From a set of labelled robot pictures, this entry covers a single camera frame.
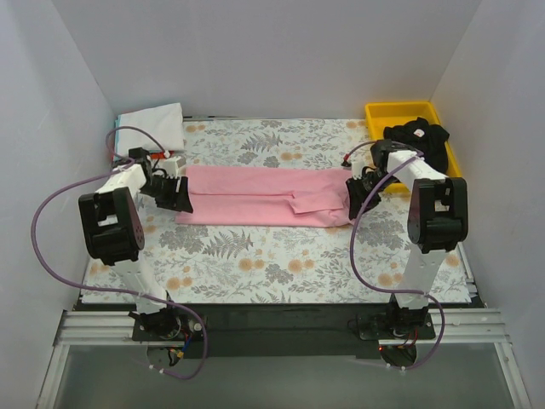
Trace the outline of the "pink t-shirt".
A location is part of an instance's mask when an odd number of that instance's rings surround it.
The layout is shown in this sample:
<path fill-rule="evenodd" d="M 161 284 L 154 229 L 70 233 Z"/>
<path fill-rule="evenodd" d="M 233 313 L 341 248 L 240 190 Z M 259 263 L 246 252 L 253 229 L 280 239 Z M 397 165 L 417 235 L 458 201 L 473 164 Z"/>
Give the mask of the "pink t-shirt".
<path fill-rule="evenodd" d="M 193 213 L 175 222 L 204 226 L 332 228 L 349 223 L 351 173 L 267 167 L 186 168 Z"/>

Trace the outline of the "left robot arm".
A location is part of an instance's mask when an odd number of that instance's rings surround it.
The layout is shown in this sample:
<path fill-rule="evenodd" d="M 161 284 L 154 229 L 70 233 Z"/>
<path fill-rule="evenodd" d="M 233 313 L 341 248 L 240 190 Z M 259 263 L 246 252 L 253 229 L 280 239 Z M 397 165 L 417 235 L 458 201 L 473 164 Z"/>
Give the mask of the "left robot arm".
<path fill-rule="evenodd" d="M 182 331 L 181 314 L 168 304 L 168 292 L 155 280 L 143 250 L 145 232 L 137 211 L 139 194 L 155 201 L 159 209 L 193 212 L 188 178 L 182 168 L 186 160 L 168 154 L 156 166 L 150 153 L 129 150 L 129 162 L 114 169 L 106 183 L 78 199 L 83 234 L 89 255 L 108 266 L 135 300 L 130 316 L 143 331 L 164 341 Z"/>

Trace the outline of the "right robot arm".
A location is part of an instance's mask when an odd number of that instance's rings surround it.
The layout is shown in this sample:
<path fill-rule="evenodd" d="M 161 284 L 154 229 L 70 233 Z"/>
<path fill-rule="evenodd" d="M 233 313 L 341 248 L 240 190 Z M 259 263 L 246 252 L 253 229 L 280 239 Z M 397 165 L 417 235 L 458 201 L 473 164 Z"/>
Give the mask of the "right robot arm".
<path fill-rule="evenodd" d="M 363 340 L 404 338 L 428 330 L 428 307 L 435 302 L 430 291 L 446 256 L 468 236 L 468 185 L 461 177 L 448 177 L 429 165 L 422 151 L 398 141 L 368 142 L 373 165 L 353 162 L 346 153 L 342 167 L 347 180 L 349 219 L 358 225 L 381 202 L 380 194 L 398 181 L 410 190 L 407 234 L 410 256 L 399 285 L 364 286 L 390 296 L 383 310 L 357 317 L 355 331 Z"/>

